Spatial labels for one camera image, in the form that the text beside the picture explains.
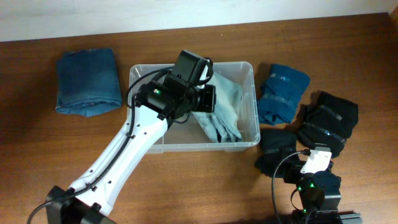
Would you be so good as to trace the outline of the black taped clothing bundle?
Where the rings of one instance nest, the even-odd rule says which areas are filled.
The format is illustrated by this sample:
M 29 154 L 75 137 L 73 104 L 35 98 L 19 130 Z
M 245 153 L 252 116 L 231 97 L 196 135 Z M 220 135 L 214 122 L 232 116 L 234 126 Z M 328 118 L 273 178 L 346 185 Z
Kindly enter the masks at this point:
M 314 105 L 304 107 L 298 139 L 310 149 L 324 144 L 333 158 L 338 157 L 358 123 L 358 115 L 358 104 L 322 91 Z

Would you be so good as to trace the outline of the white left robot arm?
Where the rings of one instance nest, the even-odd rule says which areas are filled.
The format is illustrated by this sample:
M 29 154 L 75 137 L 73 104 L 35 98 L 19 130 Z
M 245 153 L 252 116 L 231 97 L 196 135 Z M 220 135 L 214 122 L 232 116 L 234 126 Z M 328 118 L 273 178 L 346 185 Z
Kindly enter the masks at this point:
M 138 78 L 136 93 L 126 94 L 130 117 L 114 139 L 67 190 L 54 186 L 27 221 L 45 209 L 48 223 L 112 223 L 121 189 L 152 145 L 183 115 L 214 111 L 213 74 L 211 58 L 183 50 L 171 67 L 149 72 L 149 82 Z

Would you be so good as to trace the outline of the dark blue jeans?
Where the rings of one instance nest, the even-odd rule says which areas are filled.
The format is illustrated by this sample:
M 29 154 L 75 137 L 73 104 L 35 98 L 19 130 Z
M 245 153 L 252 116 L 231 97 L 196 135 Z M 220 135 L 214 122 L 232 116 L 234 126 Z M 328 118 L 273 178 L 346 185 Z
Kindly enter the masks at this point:
M 56 69 L 56 112 L 92 117 L 122 106 L 118 70 L 112 49 L 67 52 L 57 60 Z

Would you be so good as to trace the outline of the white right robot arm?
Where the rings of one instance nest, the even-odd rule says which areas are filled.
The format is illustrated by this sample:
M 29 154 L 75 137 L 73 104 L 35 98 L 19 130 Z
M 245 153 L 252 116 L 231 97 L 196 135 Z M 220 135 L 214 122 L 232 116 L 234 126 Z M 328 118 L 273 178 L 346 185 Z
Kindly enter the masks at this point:
M 296 208 L 290 223 L 362 224 L 359 213 L 339 212 L 341 177 L 333 174 L 331 152 L 305 149 L 285 157 L 284 182 L 295 185 L 302 208 Z

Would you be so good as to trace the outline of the light blue jeans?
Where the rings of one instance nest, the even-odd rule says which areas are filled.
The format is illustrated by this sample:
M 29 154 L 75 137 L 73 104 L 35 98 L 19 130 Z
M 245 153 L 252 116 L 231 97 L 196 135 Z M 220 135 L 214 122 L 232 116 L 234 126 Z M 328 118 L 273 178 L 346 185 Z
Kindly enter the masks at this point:
M 243 98 L 241 85 L 216 72 L 208 84 L 215 86 L 216 90 L 214 112 L 192 114 L 211 142 L 241 142 L 243 137 L 237 126 L 239 107 Z

